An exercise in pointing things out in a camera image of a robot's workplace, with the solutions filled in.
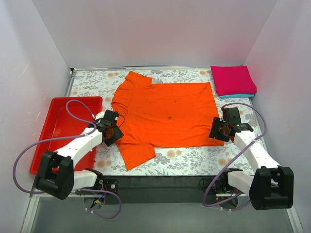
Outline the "orange t shirt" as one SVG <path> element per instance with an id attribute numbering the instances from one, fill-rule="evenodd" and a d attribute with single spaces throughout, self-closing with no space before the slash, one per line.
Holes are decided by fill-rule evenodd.
<path id="1" fill-rule="evenodd" d="M 112 108 L 124 117 L 116 144 L 127 170 L 155 158 L 155 148 L 223 146 L 209 137 L 218 110 L 210 83 L 152 83 L 133 71 L 117 88 Z"/>

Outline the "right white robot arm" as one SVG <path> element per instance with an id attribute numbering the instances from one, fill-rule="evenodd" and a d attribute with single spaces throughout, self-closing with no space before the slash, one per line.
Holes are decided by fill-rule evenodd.
<path id="1" fill-rule="evenodd" d="M 241 155 L 248 160 L 254 175 L 247 175 L 241 169 L 225 165 L 205 190 L 206 198 L 210 189 L 233 192 L 228 200 L 241 194 L 249 197 L 256 210 L 290 209 L 294 203 L 294 172 L 290 167 L 281 166 L 275 161 L 259 140 L 265 135 L 255 135 L 248 123 L 243 123 L 235 103 L 222 107 L 223 117 L 215 117 L 209 137 L 224 142 L 233 142 L 241 151 L 232 159 Z"/>

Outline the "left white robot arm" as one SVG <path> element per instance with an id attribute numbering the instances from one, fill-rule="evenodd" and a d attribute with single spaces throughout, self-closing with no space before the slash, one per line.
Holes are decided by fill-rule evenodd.
<path id="1" fill-rule="evenodd" d="M 90 168 L 81 171 L 75 171 L 74 168 L 101 143 L 109 147 L 123 137 L 117 125 L 119 116 L 118 112 L 110 110 L 100 112 L 77 138 L 56 151 L 44 152 L 34 188 L 60 200 L 83 188 L 92 194 L 99 194 L 104 187 L 102 173 Z"/>

